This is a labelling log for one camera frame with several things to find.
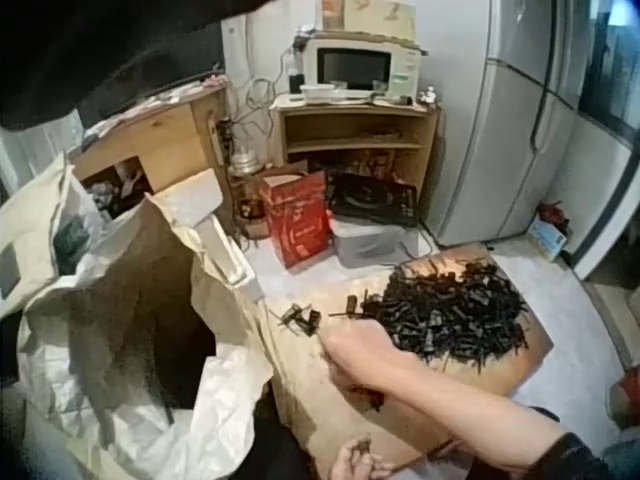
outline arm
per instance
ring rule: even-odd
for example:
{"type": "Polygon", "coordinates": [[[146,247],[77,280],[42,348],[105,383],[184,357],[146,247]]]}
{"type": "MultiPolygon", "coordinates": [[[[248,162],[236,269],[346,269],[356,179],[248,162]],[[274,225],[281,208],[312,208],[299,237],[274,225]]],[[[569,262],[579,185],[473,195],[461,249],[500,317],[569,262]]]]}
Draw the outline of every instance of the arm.
{"type": "Polygon", "coordinates": [[[321,331],[320,339],[356,384],[433,417],[487,463],[527,470],[566,433],[535,411],[431,370],[396,349],[375,321],[344,322],[321,331]]]}

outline hand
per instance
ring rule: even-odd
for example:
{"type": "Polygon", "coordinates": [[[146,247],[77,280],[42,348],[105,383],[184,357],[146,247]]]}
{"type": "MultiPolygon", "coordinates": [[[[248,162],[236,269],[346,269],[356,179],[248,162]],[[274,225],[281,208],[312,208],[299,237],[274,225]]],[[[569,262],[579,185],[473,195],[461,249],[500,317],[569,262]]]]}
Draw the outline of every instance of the hand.
{"type": "Polygon", "coordinates": [[[320,342],[330,361],[357,386],[381,390],[387,372],[417,357],[398,350],[375,320],[350,320],[320,329],[320,342]]]}
{"type": "Polygon", "coordinates": [[[384,463],[379,455],[360,455],[356,449],[362,438],[344,444],[331,467],[329,480],[384,480],[391,477],[393,465],[384,463]]]}

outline red box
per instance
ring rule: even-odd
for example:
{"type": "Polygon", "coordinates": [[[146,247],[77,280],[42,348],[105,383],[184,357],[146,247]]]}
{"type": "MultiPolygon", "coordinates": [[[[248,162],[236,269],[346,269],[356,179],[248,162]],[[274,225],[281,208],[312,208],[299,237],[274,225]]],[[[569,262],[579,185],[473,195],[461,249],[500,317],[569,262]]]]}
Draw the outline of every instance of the red box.
{"type": "Polygon", "coordinates": [[[323,172],[280,185],[263,180],[260,195],[276,254],[286,268],[310,258],[329,245],[329,223],[324,205],[323,172]]]}

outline sleeve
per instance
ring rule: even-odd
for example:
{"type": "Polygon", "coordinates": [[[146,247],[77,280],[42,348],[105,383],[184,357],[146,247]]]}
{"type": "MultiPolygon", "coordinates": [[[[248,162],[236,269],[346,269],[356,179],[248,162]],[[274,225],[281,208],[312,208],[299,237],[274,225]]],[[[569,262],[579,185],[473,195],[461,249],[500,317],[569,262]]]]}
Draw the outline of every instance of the sleeve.
{"type": "Polygon", "coordinates": [[[525,479],[613,480],[613,476],[577,436],[568,433],[538,460],[525,479]]]}

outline microwave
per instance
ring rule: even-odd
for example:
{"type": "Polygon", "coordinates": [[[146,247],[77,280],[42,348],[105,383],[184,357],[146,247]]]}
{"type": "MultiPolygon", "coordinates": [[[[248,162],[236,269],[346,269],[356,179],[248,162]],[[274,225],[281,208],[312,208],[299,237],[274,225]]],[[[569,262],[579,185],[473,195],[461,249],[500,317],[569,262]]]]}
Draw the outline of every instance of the microwave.
{"type": "Polygon", "coordinates": [[[389,97],[415,99],[425,53],[409,42],[394,40],[355,33],[342,38],[326,32],[311,36],[302,51],[304,83],[345,85],[351,98],[384,91],[389,97]]]}

